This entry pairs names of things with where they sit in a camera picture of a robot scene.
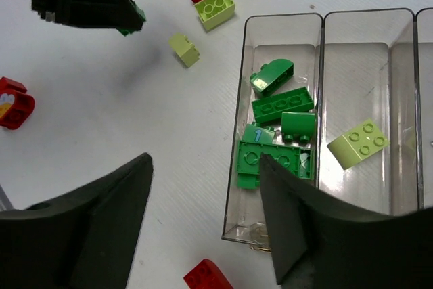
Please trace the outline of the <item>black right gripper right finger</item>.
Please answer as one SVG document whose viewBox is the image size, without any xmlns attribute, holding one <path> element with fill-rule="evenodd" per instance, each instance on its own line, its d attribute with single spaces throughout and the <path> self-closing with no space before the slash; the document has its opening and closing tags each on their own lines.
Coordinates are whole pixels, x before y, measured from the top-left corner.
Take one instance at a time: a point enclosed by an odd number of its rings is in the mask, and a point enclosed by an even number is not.
<svg viewBox="0 0 433 289">
<path fill-rule="evenodd" d="M 432 209 L 401 216 L 339 200 L 260 157 L 260 194 L 282 288 L 431 288 Z"/>
</svg>

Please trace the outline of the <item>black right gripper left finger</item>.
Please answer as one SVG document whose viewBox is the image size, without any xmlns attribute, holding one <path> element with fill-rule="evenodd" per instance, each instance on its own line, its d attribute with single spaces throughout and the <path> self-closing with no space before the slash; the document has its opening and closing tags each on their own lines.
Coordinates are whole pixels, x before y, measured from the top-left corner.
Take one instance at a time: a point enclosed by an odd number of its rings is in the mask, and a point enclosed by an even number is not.
<svg viewBox="0 0 433 289">
<path fill-rule="evenodd" d="M 24 210 L 1 213 L 2 288 L 125 288 L 153 163 L 120 168 Z"/>
</svg>

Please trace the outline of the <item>green sloped lego brick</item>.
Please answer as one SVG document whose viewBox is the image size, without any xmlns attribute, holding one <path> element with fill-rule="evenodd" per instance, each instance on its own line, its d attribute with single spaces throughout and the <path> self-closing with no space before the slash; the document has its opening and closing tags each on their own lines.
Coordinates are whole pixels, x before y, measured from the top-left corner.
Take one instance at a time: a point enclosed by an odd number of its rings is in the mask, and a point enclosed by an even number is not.
<svg viewBox="0 0 433 289">
<path fill-rule="evenodd" d="M 294 63 L 287 59 L 275 59 L 263 64 L 259 72 L 250 77 L 250 84 L 261 97 L 268 97 L 294 76 Z"/>
</svg>

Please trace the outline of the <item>green long lego brick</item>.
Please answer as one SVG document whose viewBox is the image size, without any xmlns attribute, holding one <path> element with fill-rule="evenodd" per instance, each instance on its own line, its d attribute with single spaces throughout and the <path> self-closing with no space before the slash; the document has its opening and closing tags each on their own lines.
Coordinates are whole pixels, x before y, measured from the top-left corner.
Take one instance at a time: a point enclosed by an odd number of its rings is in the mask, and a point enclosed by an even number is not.
<svg viewBox="0 0 433 289">
<path fill-rule="evenodd" d="M 301 87 L 254 100 L 252 111 L 256 122 L 268 123 L 280 120 L 283 112 L 308 112 L 314 106 L 308 89 Z"/>
</svg>

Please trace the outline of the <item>green 2x2 lego front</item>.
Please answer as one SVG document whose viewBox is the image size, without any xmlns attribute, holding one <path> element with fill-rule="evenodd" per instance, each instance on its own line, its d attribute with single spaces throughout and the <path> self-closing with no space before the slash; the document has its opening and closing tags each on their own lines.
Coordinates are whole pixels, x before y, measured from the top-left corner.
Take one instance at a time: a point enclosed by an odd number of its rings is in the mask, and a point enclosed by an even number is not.
<svg viewBox="0 0 433 289">
<path fill-rule="evenodd" d="M 273 127 L 261 127 L 257 122 L 247 124 L 242 135 L 242 141 L 252 143 L 273 143 L 274 138 L 275 129 Z"/>
</svg>

